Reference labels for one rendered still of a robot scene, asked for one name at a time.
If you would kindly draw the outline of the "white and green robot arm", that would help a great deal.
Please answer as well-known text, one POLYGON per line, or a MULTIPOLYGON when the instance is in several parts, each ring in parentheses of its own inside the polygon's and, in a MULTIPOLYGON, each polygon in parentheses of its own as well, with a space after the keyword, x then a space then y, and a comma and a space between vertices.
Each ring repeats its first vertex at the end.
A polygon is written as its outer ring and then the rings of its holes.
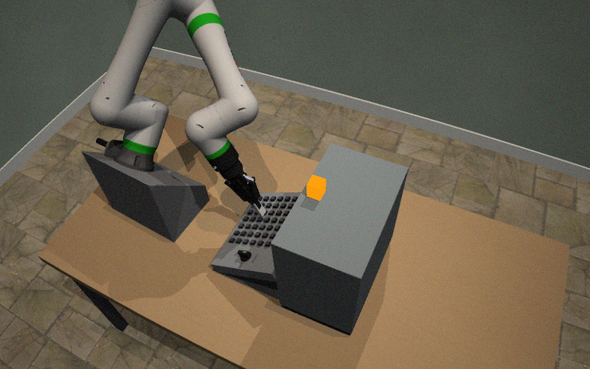
POLYGON ((184 23, 219 97, 187 119, 185 134, 216 172, 226 171, 239 154, 225 135, 250 124, 259 106, 240 73, 212 0, 137 0, 116 55, 90 102, 97 123, 126 131, 123 141, 97 138, 96 143, 106 146, 104 154, 120 165, 138 171, 154 170, 154 153, 169 109, 134 91, 169 18, 184 23))

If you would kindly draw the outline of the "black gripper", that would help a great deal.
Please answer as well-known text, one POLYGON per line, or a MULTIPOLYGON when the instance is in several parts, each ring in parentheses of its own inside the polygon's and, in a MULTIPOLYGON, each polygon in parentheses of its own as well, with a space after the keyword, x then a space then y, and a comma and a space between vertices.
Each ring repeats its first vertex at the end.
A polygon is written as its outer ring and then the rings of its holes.
POLYGON ((232 167, 226 171, 221 171, 220 174, 226 179, 224 182, 225 185, 230 187, 243 201, 248 201, 259 217, 264 216, 266 210, 258 200, 260 193, 255 182, 255 177, 250 178, 247 176, 239 159, 232 167))

